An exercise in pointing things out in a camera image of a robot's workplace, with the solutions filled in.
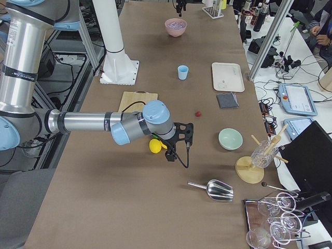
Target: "pink bowl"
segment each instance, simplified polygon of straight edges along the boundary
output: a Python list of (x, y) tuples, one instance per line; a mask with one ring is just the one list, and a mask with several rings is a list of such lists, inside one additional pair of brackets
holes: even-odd
[(165, 22), (167, 33), (173, 37), (178, 37), (186, 31), (187, 22), (181, 18), (171, 18)]

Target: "green bowl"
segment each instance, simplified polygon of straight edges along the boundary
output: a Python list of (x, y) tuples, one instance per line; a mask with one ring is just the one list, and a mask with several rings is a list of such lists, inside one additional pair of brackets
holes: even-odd
[(224, 149), (235, 150), (241, 147), (243, 138), (237, 130), (225, 128), (219, 132), (219, 143)]

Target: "label on robot arm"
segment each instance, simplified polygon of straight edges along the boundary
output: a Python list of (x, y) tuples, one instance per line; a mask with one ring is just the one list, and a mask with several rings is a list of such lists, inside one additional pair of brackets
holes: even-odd
[(16, 40), (18, 39), (18, 34), (20, 32), (20, 24), (16, 22), (11, 22), (8, 32), (7, 45), (15, 46)]

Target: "person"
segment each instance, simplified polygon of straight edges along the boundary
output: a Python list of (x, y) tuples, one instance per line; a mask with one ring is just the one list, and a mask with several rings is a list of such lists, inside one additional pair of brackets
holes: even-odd
[(307, 29), (310, 33), (306, 43), (322, 70), (326, 73), (332, 66), (332, 0), (314, 16)]

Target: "metal scoop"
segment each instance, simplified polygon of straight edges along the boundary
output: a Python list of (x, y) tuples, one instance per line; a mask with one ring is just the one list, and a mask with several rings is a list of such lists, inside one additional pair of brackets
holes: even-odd
[(232, 201), (233, 200), (233, 188), (226, 183), (219, 180), (210, 180), (206, 186), (188, 182), (188, 185), (192, 185), (198, 188), (206, 189), (206, 193), (216, 201)]

